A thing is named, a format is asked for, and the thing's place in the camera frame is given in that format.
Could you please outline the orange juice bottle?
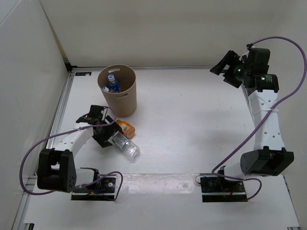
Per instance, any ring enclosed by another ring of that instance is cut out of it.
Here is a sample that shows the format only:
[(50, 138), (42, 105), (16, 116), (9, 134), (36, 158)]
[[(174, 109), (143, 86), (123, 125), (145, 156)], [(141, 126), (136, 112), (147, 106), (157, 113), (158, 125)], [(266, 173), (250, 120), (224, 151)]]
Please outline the orange juice bottle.
[(128, 137), (132, 138), (135, 134), (135, 127), (130, 125), (126, 121), (116, 120), (116, 123), (121, 127), (123, 134)]

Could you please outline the green label water bottle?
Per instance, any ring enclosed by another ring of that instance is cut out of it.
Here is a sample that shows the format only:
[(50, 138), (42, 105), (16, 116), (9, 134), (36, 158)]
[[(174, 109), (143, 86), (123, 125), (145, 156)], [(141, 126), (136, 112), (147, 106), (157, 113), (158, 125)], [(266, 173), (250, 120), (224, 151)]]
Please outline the green label water bottle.
[(133, 160), (139, 156), (140, 148), (122, 133), (117, 132), (112, 137), (112, 141), (127, 158)]

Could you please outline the clear unlabelled plastic bottle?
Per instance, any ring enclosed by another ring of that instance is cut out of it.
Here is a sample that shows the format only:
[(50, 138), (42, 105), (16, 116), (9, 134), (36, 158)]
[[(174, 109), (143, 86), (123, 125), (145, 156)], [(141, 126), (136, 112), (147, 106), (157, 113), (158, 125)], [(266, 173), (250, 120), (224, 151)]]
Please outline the clear unlabelled plastic bottle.
[(113, 90), (109, 89), (108, 87), (103, 87), (102, 91), (108, 92), (108, 93), (113, 93), (114, 92)]

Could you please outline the blue label water bottle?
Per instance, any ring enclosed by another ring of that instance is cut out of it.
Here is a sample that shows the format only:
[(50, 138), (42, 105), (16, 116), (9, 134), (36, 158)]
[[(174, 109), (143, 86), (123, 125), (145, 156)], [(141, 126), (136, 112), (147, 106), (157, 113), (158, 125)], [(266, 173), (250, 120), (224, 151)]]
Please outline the blue label water bottle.
[(114, 92), (119, 93), (121, 91), (119, 81), (115, 78), (113, 74), (109, 74), (108, 77), (108, 88)]

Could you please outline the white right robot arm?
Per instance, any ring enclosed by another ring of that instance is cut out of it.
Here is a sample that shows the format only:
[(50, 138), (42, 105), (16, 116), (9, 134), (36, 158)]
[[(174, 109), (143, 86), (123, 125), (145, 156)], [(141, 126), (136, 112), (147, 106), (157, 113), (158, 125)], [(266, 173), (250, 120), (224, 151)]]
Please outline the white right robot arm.
[(275, 74), (269, 74), (270, 50), (250, 48), (245, 57), (229, 50), (210, 72), (223, 74), (224, 82), (242, 87), (252, 116), (255, 131), (254, 149), (242, 154), (240, 161), (219, 170), (221, 176), (215, 185), (220, 191), (227, 191), (233, 181), (253, 176), (277, 176), (293, 161), (294, 153), (287, 151), (281, 136), (278, 111), (273, 108), (277, 102), (279, 83)]

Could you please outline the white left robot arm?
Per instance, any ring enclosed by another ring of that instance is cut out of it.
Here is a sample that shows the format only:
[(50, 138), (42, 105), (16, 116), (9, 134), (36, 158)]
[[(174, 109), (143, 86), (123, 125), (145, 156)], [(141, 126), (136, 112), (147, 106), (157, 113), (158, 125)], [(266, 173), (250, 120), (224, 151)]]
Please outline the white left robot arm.
[(56, 147), (43, 149), (39, 154), (37, 186), (51, 192), (101, 192), (105, 179), (95, 168), (76, 169), (74, 158), (89, 139), (102, 148), (117, 146), (126, 156), (135, 159), (139, 147), (129, 139), (123, 128), (107, 113), (109, 106), (91, 105), (88, 113), (76, 120), (73, 130)]

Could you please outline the tan cylindrical waste bin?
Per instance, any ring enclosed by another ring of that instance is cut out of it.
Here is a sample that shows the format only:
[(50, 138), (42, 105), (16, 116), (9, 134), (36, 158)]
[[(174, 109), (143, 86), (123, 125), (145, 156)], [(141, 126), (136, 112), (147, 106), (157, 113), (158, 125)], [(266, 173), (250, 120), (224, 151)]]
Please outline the tan cylindrical waste bin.
[(108, 75), (114, 75), (119, 81), (120, 92), (105, 92), (102, 94), (109, 107), (114, 109), (118, 117), (128, 117), (132, 115), (137, 108), (137, 88), (136, 74), (129, 66), (111, 65), (104, 68), (98, 75), (97, 84), (100, 90), (107, 86)]

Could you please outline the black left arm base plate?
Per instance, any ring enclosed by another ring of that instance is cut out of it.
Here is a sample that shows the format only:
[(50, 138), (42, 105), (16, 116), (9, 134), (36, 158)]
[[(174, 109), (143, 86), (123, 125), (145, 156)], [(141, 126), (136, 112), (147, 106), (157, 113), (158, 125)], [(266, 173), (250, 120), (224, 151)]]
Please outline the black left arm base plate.
[(79, 186), (74, 188), (71, 194), (72, 201), (114, 201), (116, 194), (117, 176), (111, 174), (97, 175), (94, 179), (103, 178), (95, 185), (89, 187)]

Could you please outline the aluminium table edge rail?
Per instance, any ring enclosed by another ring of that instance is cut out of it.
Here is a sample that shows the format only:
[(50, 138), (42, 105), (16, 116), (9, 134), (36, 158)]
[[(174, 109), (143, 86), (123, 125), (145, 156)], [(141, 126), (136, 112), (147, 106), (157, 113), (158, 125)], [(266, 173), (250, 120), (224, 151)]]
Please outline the aluminium table edge rail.
[(58, 129), (61, 126), (61, 121), (65, 112), (68, 96), (70, 94), (72, 81), (73, 81), (73, 76), (71, 75), (71, 71), (69, 71), (60, 96), (53, 124), (49, 133), (50, 136), (57, 134)]

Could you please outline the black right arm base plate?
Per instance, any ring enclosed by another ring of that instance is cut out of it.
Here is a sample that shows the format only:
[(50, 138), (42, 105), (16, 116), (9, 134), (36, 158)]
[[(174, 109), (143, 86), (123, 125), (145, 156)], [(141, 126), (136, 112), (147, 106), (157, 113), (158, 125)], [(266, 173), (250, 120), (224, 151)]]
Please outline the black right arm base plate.
[(200, 174), (195, 177), (195, 183), (201, 186), (203, 203), (247, 202), (245, 186), (241, 181)]

